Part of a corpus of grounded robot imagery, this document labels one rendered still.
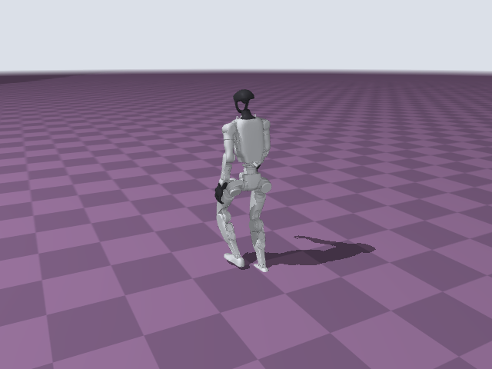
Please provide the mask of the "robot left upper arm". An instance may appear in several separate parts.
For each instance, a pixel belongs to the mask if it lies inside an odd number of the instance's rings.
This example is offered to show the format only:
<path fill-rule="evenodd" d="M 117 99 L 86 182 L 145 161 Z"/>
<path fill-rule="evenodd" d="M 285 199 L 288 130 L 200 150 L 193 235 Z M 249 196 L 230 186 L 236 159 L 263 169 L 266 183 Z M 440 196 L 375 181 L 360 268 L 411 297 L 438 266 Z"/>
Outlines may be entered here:
<path fill-rule="evenodd" d="M 237 131 L 237 122 L 231 122 L 222 127 L 222 133 L 224 136 L 224 149 L 226 154 L 226 163 L 232 163 L 235 161 L 234 150 L 234 133 Z"/>

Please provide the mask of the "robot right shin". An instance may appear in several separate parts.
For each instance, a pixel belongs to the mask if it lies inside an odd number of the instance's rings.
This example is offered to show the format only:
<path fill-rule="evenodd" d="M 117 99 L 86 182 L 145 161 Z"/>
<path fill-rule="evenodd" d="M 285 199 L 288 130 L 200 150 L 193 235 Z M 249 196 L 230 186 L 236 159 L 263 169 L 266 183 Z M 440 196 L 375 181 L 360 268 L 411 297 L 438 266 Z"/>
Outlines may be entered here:
<path fill-rule="evenodd" d="M 262 220 L 261 222 L 262 222 L 262 229 L 260 231 L 255 232 L 250 229 L 250 232 L 251 232 L 252 244 L 256 251 L 258 267 L 263 268 L 264 265 L 264 267 L 266 268 L 265 256 L 264 256 L 264 249 L 265 249 L 264 223 Z"/>

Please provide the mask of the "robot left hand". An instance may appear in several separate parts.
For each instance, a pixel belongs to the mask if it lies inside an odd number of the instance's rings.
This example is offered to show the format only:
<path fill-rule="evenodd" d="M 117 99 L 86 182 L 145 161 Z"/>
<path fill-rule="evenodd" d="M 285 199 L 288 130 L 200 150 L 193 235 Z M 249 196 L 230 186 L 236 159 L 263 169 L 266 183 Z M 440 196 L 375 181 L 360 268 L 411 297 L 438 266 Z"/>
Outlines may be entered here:
<path fill-rule="evenodd" d="M 228 183 L 225 182 L 222 186 L 218 183 L 218 186 L 216 187 L 215 189 L 215 197 L 216 197 L 216 200 L 218 200 L 219 203 L 221 204 L 224 204 L 222 201 L 221 201 L 221 197 L 223 195 L 223 190 L 226 189 Z"/>

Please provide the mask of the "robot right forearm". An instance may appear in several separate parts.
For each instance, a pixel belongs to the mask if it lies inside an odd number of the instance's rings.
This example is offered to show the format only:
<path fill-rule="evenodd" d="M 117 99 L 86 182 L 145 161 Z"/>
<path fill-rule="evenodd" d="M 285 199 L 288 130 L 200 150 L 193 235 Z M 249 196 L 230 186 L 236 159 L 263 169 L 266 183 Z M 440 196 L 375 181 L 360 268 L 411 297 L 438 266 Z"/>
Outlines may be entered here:
<path fill-rule="evenodd" d="M 263 153 L 262 159 L 260 161 L 253 162 L 253 165 L 256 166 L 256 168 L 258 165 L 261 165 L 264 162 L 264 159 L 268 156 L 268 153 L 269 153 L 269 151 Z"/>

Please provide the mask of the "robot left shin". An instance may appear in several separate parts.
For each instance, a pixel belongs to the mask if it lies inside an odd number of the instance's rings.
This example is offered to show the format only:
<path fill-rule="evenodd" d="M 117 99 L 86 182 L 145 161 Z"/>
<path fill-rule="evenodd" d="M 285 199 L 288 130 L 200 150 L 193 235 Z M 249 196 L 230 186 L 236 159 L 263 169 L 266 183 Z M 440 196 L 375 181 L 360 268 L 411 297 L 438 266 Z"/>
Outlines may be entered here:
<path fill-rule="evenodd" d="M 219 230 L 222 234 L 223 239 L 225 242 L 228 244 L 228 247 L 231 250 L 231 253 L 233 254 L 234 258 L 238 259 L 238 255 L 241 257 L 240 252 L 238 250 L 237 242 L 236 242 L 236 235 L 234 233 L 234 227 L 231 222 L 225 223 L 224 216 L 221 213 L 218 213 L 217 216 L 217 223 Z"/>

